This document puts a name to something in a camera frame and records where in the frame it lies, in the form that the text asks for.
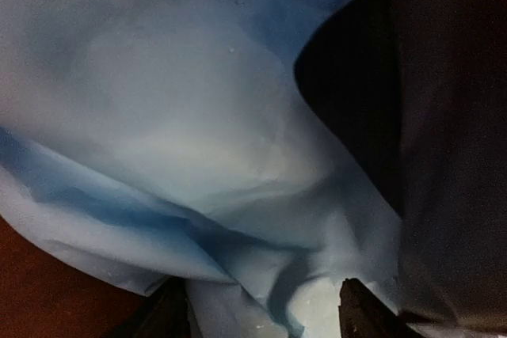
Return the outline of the blue wrapping paper sheet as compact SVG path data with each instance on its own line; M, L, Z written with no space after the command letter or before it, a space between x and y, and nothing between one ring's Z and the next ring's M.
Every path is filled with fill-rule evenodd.
M1 215L194 337L503 337L506 0L1 0Z

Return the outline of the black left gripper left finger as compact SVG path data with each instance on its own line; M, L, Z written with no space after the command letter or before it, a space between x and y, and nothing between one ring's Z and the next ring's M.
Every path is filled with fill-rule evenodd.
M126 320L106 333L113 338L190 337L188 300L184 282L167 279Z

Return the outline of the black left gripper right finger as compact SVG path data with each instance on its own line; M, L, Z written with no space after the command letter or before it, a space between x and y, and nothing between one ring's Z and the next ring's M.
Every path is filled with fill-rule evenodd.
M346 279L338 307L343 338L419 338L359 279Z

